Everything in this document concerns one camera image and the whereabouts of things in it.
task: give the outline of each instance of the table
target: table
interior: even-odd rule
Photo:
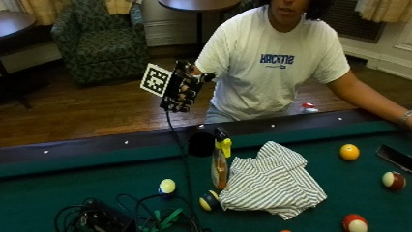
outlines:
[[[198,46],[203,44],[203,13],[227,11],[240,2],[240,0],[159,0],[160,5],[166,8],[198,13]]]
[[[342,231],[342,219],[348,213],[367,218],[371,231],[404,231],[412,227],[412,186],[392,192],[384,188],[382,176],[394,170],[403,173],[408,183],[412,177],[375,155],[384,143],[412,155],[411,131],[363,110],[346,110],[176,128],[184,150],[195,154],[208,149],[194,149],[194,145],[202,144],[195,138],[210,145],[216,126],[231,133],[234,157],[254,158],[268,141],[300,153],[327,199],[291,220],[267,212],[206,212],[199,197],[214,189],[211,158],[187,157],[188,182],[174,133],[152,130],[2,148],[3,230],[54,231],[56,212],[63,207],[95,197],[120,209],[118,194],[127,193],[139,199],[156,194],[166,178],[176,181],[178,195],[191,199],[192,194],[202,227],[212,231]],[[339,157],[339,149],[347,143],[354,143],[362,152],[354,162]],[[168,202],[170,199],[162,199],[155,203],[158,210]]]
[[[2,12],[0,11],[0,42],[6,39],[10,39],[12,36],[18,35],[28,28],[36,24],[36,17],[34,14],[28,13],[16,13],[16,12]],[[3,65],[0,59],[0,74],[3,81],[10,78],[10,73]],[[31,108],[30,103],[27,102],[24,96],[20,93],[16,93],[14,90],[6,88],[2,89],[2,92],[7,96],[16,98],[26,108]]]

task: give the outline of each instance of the black electronic device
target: black electronic device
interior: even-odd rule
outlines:
[[[176,61],[171,74],[168,88],[160,107],[172,112],[188,112],[190,105],[195,103],[204,83],[215,79],[215,74],[204,72],[200,76],[192,75],[194,65],[187,61]]]
[[[64,215],[64,229],[59,229],[59,218]],[[56,232],[135,232],[134,217],[90,198],[83,205],[66,207],[56,215]]]
[[[406,172],[412,173],[412,157],[403,154],[388,145],[382,145],[376,150],[376,155],[400,167]]]

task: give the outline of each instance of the pool table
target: pool table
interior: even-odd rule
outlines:
[[[207,156],[215,127],[231,135],[230,164],[235,157],[255,158],[268,141],[298,152],[308,161],[306,170],[327,199],[288,220],[266,211],[206,211],[200,196],[210,190],[219,193]],[[339,156],[348,143],[360,149],[355,161]],[[347,214],[360,214],[370,231],[408,231],[412,185],[391,191],[382,177],[396,171],[407,183],[412,178],[376,156],[383,144],[412,155],[412,132],[355,109],[6,147],[0,149],[2,231],[55,231],[59,210],[82,204],[86,198],[99,199],[122,212],[119,195],[135,199],[156,195],[160,182],[168,178],[188,204],[160,198],[150,203],[150,210],[182,207],[190,212],[192,207],[200,227],[211,231],[343,231]],[[126,208],[135,209],[136,201],[124,201]]]

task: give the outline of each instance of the red ball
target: red ball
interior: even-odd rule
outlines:
[[[315,108],[315,105],[314,105],[312,103],[310,103],[310,102],[304,102],[304,103],[302,104],[302,106],[303,106],[304,108]]]
[[[383,184],[392,190],[402,190],[407,185],[407,179],[398,172],[387,172],[383,176]]]
[[[346,232],[367,232],[368,231],[368,222],[360,215],[356,215],[356,214],[347,215],[343,223],[344,223]]]

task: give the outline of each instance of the table leg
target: table leg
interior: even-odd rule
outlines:
[[[203,13],[198,13],[198,49],[199,51],[204,48],[204,16]]]
[[[16,91],[8,90],[7,87],[4,86],[7,78],[10,77],[10,73],[8,73],[8,71],[7,71],[7,69],[3,65],[2,60],[0,60],[0,74],[2,74],[2,80],[3,80],[2,81],[3,83],[0,83],[0,85],[2,85],[0,96],[4,96],[6,99],[7,98],[16,99],[20,102],[20,104],[24,105],[26,109],[31,109],[32,107],[31,107],[26,97],[20,93],[18,93]]]

